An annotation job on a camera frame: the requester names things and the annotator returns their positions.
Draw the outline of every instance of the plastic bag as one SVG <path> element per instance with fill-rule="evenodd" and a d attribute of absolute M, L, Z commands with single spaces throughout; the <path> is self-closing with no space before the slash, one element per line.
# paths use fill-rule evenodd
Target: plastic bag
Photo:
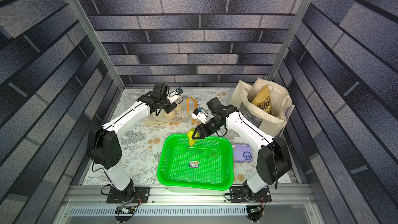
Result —
<path fill-rule="evenodd" d="M 184 106 L 184 102 L 181 102 L 177 107 L 170 113 L 166 113 L 163 109 L 160 111 L 159 115 L 156 116 L 155 112 L 151 113 L 144 119 L 147 124 L 156 123 L 182 123 L 191 122 L 188 117 L 187 107 Z"/>

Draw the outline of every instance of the aluminum frame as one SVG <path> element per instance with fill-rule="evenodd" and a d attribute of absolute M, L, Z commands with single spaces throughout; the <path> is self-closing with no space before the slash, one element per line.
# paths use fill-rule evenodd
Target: aluminum frame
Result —
<path fill-rule="evenodd" d="M 86 32 L 87 36 L 89 37 L 90 41 L 92 42 L 94 48 L 98 52 L 101 60 L 105 64 L 105 67 L 108 69 L 109 74 L 115 80 L 117 87 L 123 91 L 125 88 L 122 79 L 120 78 L 119 74 L 116 72 L 115 67 L 113 66 L 111 59 L 108 56 L 105 48 L 103 47 L 100 39 L 98 38 L 93 26 L 91 25 L 90 20 L 88 19 L 86 13 L 84 12 L 82 6 L 80 5 L 78 0 L 66 0 L 71 7 L 73 13 L 76 15 L 77 19 L 79 20 L 80 24 L 82 25 L 84 31 Z"/>
<path fill-rule="evenodd" d="M 70 212 L 76 206 L 104 207 L 119 205 L 106 203 L 107 196 L 102 195 L 100 192 L 102 187 L 103 185 L 70 186 L 61 202 L 54 223 L 66 223 Z M 143 203 L 142 206 L 174 206 L 182 208 L 186 206 L 227 207 L 247 205 L 247 203 L 225 201 L 224 194 L 229 192 L 229 190 L 216 191 L 186 187 L 168 187 L 164 185 L 149 185 L 149 187 L 151 189 L 148 203 Z M 272 202 L 268 202 L 267 205 L 305 205 L 308 214 L 312 212 L 313 215 L 320 216 L 319 211 L 316 211 L 318 209 L 316 201 L 308 184 L 279 184 L 277 190 L 274 190 L 271 186 L 269 191 Z M 109 187 L 106 187 L 103 192 L 108 193 Z M 309 219 L 312 219 L 311 223 L 323 224 L 321 222 L 314 222 L 319 220 L 319 218 L 314 218 L 313 215 L 309 215 Z"/>
<path fill-rule="evenodd" d="M 310 3 L 311 3 L 311 0 L 302 0 L 301 6 L 298 9 L 298 11 L 293 19 L 292 25 L 290 26 L 289 31 L 287 32 L 286 38 L 283 41 L 281 49 L 280 49 L 278 55 L 276 56 L 274 64 L 272 65 L 271 71 L 269 72 L 269 74 L 267 76 L 268 81 L 273 80 L 276 72 L 278 71 L 279 66 L 281 65 L 282 60 L 286 57 L 290 43 L 292 42 L 293 37 L 295 36 L 295 34 L 299 28 L 301 20 L 303 19 L 305 13 L 307 12 L 308 7 L 310 6 Z"/>

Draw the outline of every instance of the orange strap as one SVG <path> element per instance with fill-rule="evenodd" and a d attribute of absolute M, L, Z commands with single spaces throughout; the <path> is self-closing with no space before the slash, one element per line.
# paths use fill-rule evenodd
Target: orange strap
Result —
<path fill-rule="evenodd" d="M 189 99 L 192 99 L 192 100 L 195 102 L 195 108 L 197 108 L 197 103 L 198 103 L 198 102 L 197 102 L 194 98 L 192 98 L 192 97 L 188 97 L 188 98 L 187 98 L 188 116 L 192 119 L 192 121 L 196 121 L 196 119 L 192 118 L 191 115 L 189 114 L 189 106 L 188 106 L 188 101 L 189 101 Z"/>

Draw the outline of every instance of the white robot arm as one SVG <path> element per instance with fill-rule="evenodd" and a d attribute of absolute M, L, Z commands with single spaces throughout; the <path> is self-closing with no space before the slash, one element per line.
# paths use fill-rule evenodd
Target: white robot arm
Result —
<path fill-rule="evenodd" d="M 247 200 L 254 200 L 267 185 L 274 182 L 277 184 L 278 178 L 292 168 L 289 148 L 283 138 L 275 139 L 262 132 L 249 122 L 238 108 L 232 105 L 224 106 L 218 98 L 211 99 L 207 102 L 207 106 L 214 117 L 206 121 L 204 114 L 195 109 L 192 117 L 203 123 L 196 127 L 192 139 L 203 139 L 224 126 L 226 131 L 227 128 L 234 130 L 253 149 L 258 150 L 257 172 L 243 183 L 243 191 Z"/>
<path fill-rule="evenodd" d="M 178 88 L 174 94 L 169 94 L 168 91 L 168 86 L 156 83 L 152 91 L 139 97 L 137 102 L 119 117 L 102 127 L 90 129 L 87 153 L 94 163 L 99 164 L 105 171 L 111 181 L 111 190 L 117 193 L 121 202 L 130 202 L 135 192 L 133 181 L 121 164 L 122 150 L 119 141 L 137 122 L 152 112 L 157 113 L 157 110 L 164 109 L 169 113 L 174 110 L 177 106 L 175 101 L 180 97 L 182 90 Z M 291 169 L 287 144 L 282 138 L 273 139 L 260 131 L 232 105 L 224 106 L 214 98 L 207 102 L 207 106 L 214 117 L 206 121 L 202 113 L 195 109 L 196 115 L 193 117 L 203 123 L 196 127 L 192 139 L 203 139 L 225 126 L 236 131 L 251 147 L 257 149 L 257 172 L 243 183 L 246 199 L 254 200 L 264 187 Z"/>
<path fill-rule="evenodd" d="M 156 83 L 154 89 L 137 99 L 132 107 L 102 127 L 92 126 L 88 137 L 87 154 L 103 169 L 111 181 L 111 190 L 117 192 L 121 202 L 130 202 L 133 198 L 134 184 L 127 176 L 122 163 L 122 150 L 119 141 L 137 122 L 149 114 L 162 109 L 166 113 L 173 111 L 175 101 L 182 94 L 181 88 L 169 93 L 167 85 Z"/>

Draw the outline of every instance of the wire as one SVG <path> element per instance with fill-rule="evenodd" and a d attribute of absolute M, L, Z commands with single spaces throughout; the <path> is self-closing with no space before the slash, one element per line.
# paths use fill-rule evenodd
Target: wire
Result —
<path fill-rule="evenodd" d="M 210 109 L 207 109 L 207 110 L 203 113 L 206 117 L 209 116 L 209 113 L 207 112 L 208 110 L 210 110 Z"/>
<path fill-rule="evenodd" d="M 123 206 L 126 206 L 126 205 L 132 203 L 132 201 L 134 201 L 134 199 L 135 199 L 135 197 L 132 197 L 131 201 L 129 201 L 127 203 L 123 203 L 121 206 L 123 207 Z"/>
<path fill-rule="evenodd" d="M 260 204 L 261 204 L 261 209 L 263 210 L 263 201 L 264 201 L 264 197 L 262 195 L 260 195 Z"/>
<path fill-rule="evenodd" d="M 164 104 L 164 103 L 157 103 L 157 102 L 149 102 L 149 101 L 144 101 L 142 103 L 153 103 L 153 104 L 158 104 L 158 105 L 164 105 L 164 106 L 171 106 L 172 104 Z"/>
<path fill-rule="evenodd" d="M 103 168 L 99 167 L 98 169 L 94 170 L 94 161 L 95 161 L 95 157 L 96 157 L 96 150 L 97 150 L 98 140 L 100 139 L 102 133 L 105 132 L 106 129 L 102 130 L 102 132 L 98 135 L 97 140 L 96 140 L 96 144 L 94 145 L 93 163 L 91 165 L 91 171 L 92 172 L 96 172 L 96 171 L 98 171 L 100 169 L 103 169 Z"/>
<path fill-rule="evenodd" d="M 225 194 L 224 194 L 224 198 L 225 198 L 227 201 L 232 201 L 232 200 L 238 199 L 238 198 L 240 198 L 240 197 L 243 197 L 244 193 L 242 193 L 242 194 L 241 194 L 240 196 L 238 196 L 238 197 L 232 197 L 232 195 L 233 195 L 233 193 L 225 193 Z"/>
<path fill-rule="evenodd" d="M 111 185 L 110 185 L 110 184 L 107 184 L 107 185 L 105 185 L 104 187 L 102 187 L 102 189 L 101 189 L 101 194 L 110 196 L 110 195 L 111 195 L 110 193 L 109 193 L 109 194 L 105 194 L 104 192 L 102 192 L 103 189 L 104 189 L 106 186 L 109 186 L 109 187 L 110 187 Z"/>
<path fill-rule="evenodd" d="M 171 91 L 170 93 L 167 93 L 167 95 L 168 95 L 169 97 L 171 97 L 171 94 L 172 94 L 173 92 L 176 92 L 176 94 L 178 94 L 178 93 L 177 93 L 177 90 L 174 90 L 174 91 Z"/>
<path fill-rule="evenodd" d="M 181 104 L 184 101 L 184 97 L 182 95 L 179 96 L 181 96 L 182 100 L 177 105 Z"/>
<path fill-rule="evenodd" d="M 131 111 L 133 111 L 134 109 L 136 109 L 137 107 L 141 106 L 141 105 L 144 104 L 144 103 L 146 103 L 146 102 L 141 102 L 138 106 L 134 107 L 134 108 L 131 109 L 130 111 L 128 111 L 128 112 L 126 112 L 125 114 L 123 114 L 122 117 L 118 118 L 118 119 L 117 119 L 115 122 L 113 122 L 113 123 L 116 123 L 117 121 L 121 120 L 121 119 L 122 119 L 124 116 L 126 116 L 128 113 L 130 113 Z"/>
<path fill-rule="evenodd" d="M 260 137 L 262 137 L 263 139 L 265 139 L 265 140 L 268 142 L 268 140 L 267 140 L 265 137 L 263 137 L 263 136 L 262 136 L 260 133 L 258 133 L 255 129 L 253 129 L 250 125 L 248 125 L 246 122 L 243 121 L 242 117 L 240 116 L 239 109 L 238 109 L 237 107 L 236 107 L 236 109 L 237 109 L 237 111 L 238 111 L 238 115 L 239 115 L 240 120 L 241 120 L 243 123 L 245 123 L 248 127 L 250 127 L 253 131 L 255 131 Z M 278 187 L 278 172 L 277 172 L 277 170 L 276 170 L 276 162 L 275 162 L 275 156 L 274 156 L 274 151 L 273 151 L 272 145 L 271 145 L 270 142 L 268 142 L 268 144 L 269 144 L 269 147 L 271 148 L 271 151 L 272 151 L 272 158 L 273 158 L 274 166 L 275 166 L 275 175 L 276 175 L 275 190 L 276 190 L 277 187 Z"/>
<path fill-rule="evenodd" d="M 218 134 L 218 130 L 216 131 L 218 137 L 224 137 L 224 136 L 226 135 L 226 133 L 228 132 L 228 129 L 226 128 L 226 126 L 224 126 L 224 128 L 225 128 L 225 133 L 224 133 L 224 135 L 222 135 L 222 136 L 220 136 L 220 135 Z"/>
<path fill-rule="evenodd" d="M 135 193 L 137 196 L 138 196 L 138 198 L 140 199 L 140 203 L 138 203 L 138 205 L 135 207 L 135 209 L 134 209 L 134 213 L 132 214 L 132 217 L 134 216 L 134 214 L 137 212 L 137 209 L 138 209 L 138 207 L 140 206 L 140 204 L 141 204 L 141 197 L 140 197 L 140 195 L 139 194 L 137 194 L 137 193 Z"/>

